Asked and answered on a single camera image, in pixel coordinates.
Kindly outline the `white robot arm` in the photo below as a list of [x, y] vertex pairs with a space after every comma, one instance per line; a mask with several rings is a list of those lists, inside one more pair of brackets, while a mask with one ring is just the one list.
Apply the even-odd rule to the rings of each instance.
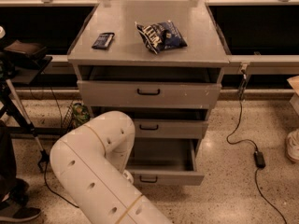
[[52, 147], [54, 174], [92, 224], [172, 224], [125, 173], [134, 141], [131, 118], [110, 111]]

